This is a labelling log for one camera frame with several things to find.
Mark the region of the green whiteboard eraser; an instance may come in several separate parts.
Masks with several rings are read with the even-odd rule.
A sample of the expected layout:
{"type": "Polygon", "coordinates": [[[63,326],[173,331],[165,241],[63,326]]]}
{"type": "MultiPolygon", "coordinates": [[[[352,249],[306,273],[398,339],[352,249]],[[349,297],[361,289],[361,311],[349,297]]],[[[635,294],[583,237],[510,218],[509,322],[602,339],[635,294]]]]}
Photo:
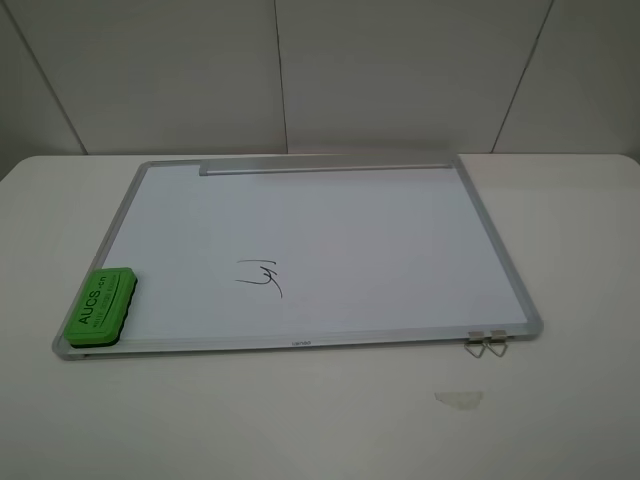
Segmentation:
{"type": "Polygon", "coordinates": [[[116,344],[137,283],[138,278],[130,268],[91,271],[63,332],[69,345],[98,348],[116,344]]]}

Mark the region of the silver framed whiteboard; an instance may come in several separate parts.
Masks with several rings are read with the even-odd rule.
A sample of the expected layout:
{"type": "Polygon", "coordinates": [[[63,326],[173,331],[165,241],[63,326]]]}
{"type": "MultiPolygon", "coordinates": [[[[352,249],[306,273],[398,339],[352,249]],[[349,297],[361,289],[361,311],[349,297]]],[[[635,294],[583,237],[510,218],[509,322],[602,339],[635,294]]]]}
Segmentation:
{"type": "Polygon", "coordinates": [[[460,158],[449,169],[208,177],[203,160],[138,168],[53,340],[60,358],[541,334],[460,158]],[[138,278],[120,339],[72,348],[66,323],[90,272],[107,268],[138,278]]]}

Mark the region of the right metal hanging clip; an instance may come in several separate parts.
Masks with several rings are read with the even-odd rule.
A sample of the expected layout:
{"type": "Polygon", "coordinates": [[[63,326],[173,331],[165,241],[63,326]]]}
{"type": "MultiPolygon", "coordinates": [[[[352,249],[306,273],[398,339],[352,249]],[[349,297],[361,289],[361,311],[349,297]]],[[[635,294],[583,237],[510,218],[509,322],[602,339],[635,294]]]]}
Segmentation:
{"type": "Polygon", "coordinates": [[[492,330],[485,345],[496,357],[503,358],[508,350],[509,336],[505,330],[492,330]]]}

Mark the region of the clear tape piece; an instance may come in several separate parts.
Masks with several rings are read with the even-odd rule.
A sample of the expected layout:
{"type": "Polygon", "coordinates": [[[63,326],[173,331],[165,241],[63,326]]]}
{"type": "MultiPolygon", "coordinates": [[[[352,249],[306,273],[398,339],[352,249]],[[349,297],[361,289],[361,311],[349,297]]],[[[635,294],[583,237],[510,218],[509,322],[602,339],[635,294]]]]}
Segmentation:
{"type": "Polygon", "coordinates": [[[480,406],[484,393],[482,391],[436,392],[434,398],[450,408],[471,411],[480,406]]]}

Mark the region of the silver marker tray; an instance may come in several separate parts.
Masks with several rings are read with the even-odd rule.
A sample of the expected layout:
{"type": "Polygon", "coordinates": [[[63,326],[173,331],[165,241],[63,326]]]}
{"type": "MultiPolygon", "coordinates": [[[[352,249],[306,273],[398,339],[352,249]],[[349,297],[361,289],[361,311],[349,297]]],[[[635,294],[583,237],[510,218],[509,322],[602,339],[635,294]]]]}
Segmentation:
{"type": "Polygon", "coordinates": [[[225,157],[203,160],[202,177],[244,174],[402,169],[449,169],[459,158],[439,152],[225,157]]]}

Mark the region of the left metal hanging clip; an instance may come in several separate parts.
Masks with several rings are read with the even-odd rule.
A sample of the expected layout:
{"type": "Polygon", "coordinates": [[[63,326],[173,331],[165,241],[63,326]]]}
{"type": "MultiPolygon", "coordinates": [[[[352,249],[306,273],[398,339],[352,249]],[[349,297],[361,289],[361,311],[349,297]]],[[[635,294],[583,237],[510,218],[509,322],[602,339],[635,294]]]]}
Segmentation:
{"type": "Polygon", "coordinates": [[[486,337],[483,331],[471,331],[464,344],[464,349],[476,359],[480,359],[486,350],[486,337]]]}

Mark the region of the metal hanging clip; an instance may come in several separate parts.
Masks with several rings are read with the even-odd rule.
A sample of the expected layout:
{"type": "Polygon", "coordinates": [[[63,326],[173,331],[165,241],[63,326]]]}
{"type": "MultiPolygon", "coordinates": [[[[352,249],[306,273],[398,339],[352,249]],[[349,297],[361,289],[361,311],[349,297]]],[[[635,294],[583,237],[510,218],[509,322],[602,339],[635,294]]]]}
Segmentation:
{"type": "Polygon", "coordinates": [[[503,358],[508,350],[509,336],[505,330],[492,330],[485,345],[496,357],[503,358]]]}
{"type": "Polygon", "coordinates": [[[486,350],[486,337],[483,331],[471,331],[464,344],[464,349],[476,359],[480,359],[486,350]]]}

